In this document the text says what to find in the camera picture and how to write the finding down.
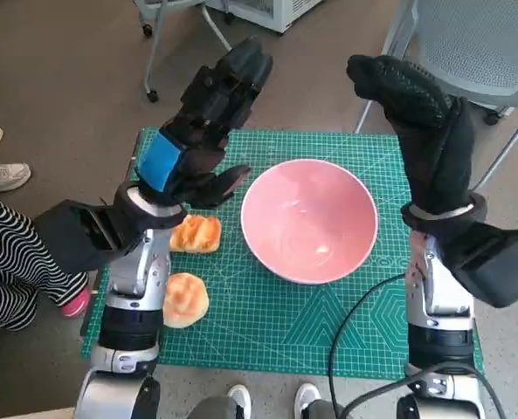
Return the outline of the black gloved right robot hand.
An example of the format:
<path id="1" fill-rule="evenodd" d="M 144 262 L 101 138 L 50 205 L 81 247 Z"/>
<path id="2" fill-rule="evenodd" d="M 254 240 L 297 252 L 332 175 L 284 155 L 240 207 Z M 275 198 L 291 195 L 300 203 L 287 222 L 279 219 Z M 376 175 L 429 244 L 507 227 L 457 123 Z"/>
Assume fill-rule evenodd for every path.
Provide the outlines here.
<path id="1" fill-rule="evenodd" d="M 466 100 L 391 56 L 353 55 L 347 74 L 356 95 L 378 103 L 393 127 L 413 204 L 431 216 L 468 206 L 475 134 Z"/>

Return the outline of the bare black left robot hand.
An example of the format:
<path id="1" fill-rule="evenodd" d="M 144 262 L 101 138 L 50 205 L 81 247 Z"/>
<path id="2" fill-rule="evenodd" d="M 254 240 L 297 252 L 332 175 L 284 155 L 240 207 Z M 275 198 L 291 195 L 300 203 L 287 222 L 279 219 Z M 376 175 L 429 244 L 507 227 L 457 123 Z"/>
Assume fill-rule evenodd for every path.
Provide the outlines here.
<path id="1" fill-rule="evenodd" d="M 256 37 L 235 45 L 213 66 L 202 66 L 181 97 L 178 113 L 164 123 L 136 174 L 141 193 L 154 203 L 187 203 L 214 209 L 231 199 L 249 176 L 247 165 L 215 169 L 225 157 L 229 134 L 248 120 L 273 68 Z"/>

